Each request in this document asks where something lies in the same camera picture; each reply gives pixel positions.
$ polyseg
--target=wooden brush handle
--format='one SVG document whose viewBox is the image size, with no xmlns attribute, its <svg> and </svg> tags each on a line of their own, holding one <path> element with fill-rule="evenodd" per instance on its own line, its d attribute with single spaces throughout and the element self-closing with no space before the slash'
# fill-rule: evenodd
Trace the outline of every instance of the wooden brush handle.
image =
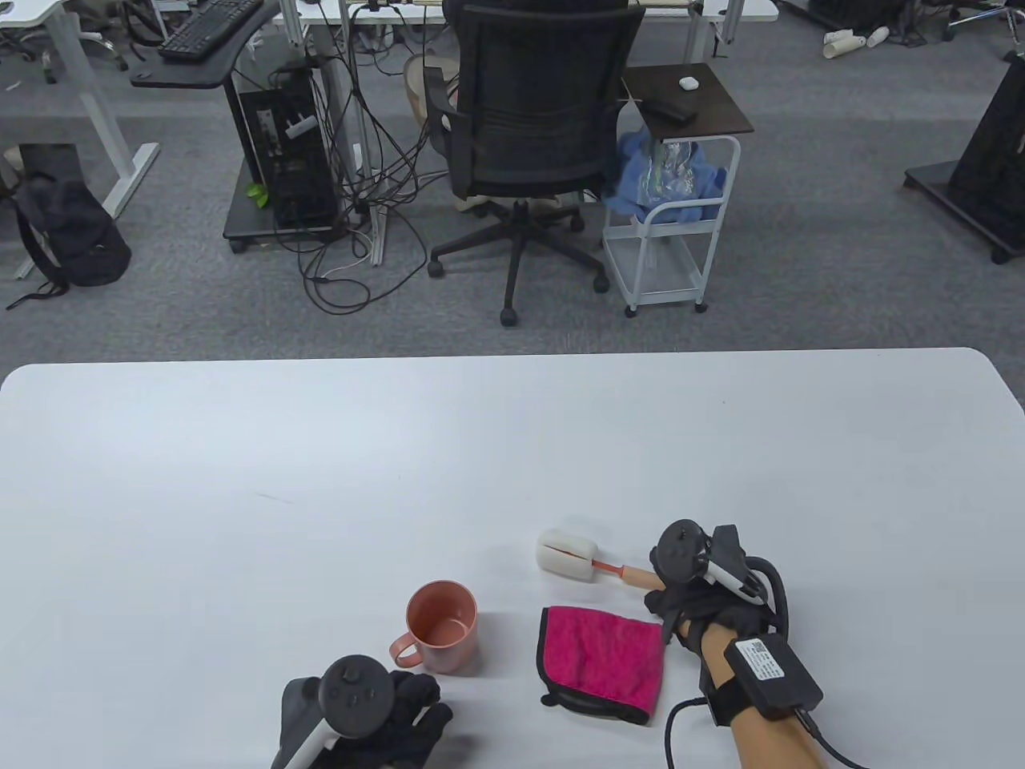
<svg viewBox="0 0 1025 769">
<path fill-rule="evenodd" d="M 646 591 L 664 591 L 665 585 L 658 578 L 657 574 L 644 569 L 636 569 L 632 566 L 624 566 L 623 573 L 619 577 L 624 582 L 633 588 L 641 588 Z"/>
</svg>

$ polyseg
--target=hand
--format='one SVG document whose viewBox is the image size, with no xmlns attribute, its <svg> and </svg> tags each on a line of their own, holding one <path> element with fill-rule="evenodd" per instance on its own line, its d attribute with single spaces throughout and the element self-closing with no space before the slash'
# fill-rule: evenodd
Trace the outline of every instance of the hand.
<svg viewBox="0 0 1025 769">
<path fill-rule="evenodd" d="M 658 573 L 654 554 L 652 565 Z M 755 606 L 721 584 L 708 584 L 695 578 L 689 582 L 672 583 L 659 573 L 665 582 L 664 591 L 652 591 L 645 596 L 648 611 L 662 618 L 662 640 L 668 644 L 673 634 L 680 643 L 701 656 L 701 638 L 711 623 L 736 631 L 741 638 L 766 633 L 774 623 L 775 614 L 768 606 Z M 686 633 L 681 625 L 688 621 Z"/>
<path fill-rule="evenodd" d="M 311 769 L 379 769 L 385 764 L 422 769 L 452 720 L 452 709 L 439 701 L 441 688 L 433 676 L 405 671 L 391 675 L 395 706 L 384 726 L 364 739 L 339 739 Z"/>
</svg>

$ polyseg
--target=black mesh chair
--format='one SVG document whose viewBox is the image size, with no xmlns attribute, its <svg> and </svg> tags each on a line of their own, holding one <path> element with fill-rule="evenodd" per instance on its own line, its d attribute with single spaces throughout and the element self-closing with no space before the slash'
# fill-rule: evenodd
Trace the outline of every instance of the black mesh chair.
<svg viewBox="0 0 1025 769">
<path fill-rule="evenodd" d="M 587 13 L 525 12 L 468 5 L 459 18 L 458 100 L 442 71 L 427 68 L 430 143 L 448 161 L 459 198 L 514 198 L 511 208 L 489 202 L 475 209 L 497 225 L 430 251 L 427 274 L 445 275 L 439 256 L 498 240 L 512 242 L 503 326 L 512 309 L 520 257 L 528 241 L 540 243 L 593 270 L 594 290 L 609 290 L 605 267 L 548 230 L 578 208 L 533 214 L 528 198 L 599 191 L 618 174 L 616 121 L 624 102 L 621 77 L 644 8 Z"/>
</svg>

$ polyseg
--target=battery pack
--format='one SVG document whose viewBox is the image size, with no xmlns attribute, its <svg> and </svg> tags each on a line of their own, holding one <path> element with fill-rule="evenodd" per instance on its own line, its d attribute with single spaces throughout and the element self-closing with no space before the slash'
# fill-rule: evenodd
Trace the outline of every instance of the battery pack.
<svg viewBox="0 0 1025 769">
<path fill-rule="evenodd" d="M 822 690 L 793 649 L 778 633 L 734 641 L 726 649 L 738 683 L 758 713 L 769 721 L 812 711 L 822 701 Z"/>
</svg>

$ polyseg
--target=wrist strap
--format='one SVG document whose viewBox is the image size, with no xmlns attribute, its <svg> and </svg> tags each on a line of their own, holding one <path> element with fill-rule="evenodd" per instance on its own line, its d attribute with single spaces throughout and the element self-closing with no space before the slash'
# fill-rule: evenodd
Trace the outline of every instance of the wrist strap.
<svg viewBox="0 0 1025 769">
<path fill-rule="evenodd" d="M 736 677 L 717 689 L 712 689 L 705 696 L 715 726 L 729 726 L 737 716 L 754 706 L 744 687 L 740 685 L 740 679 Z"/>
</svg>

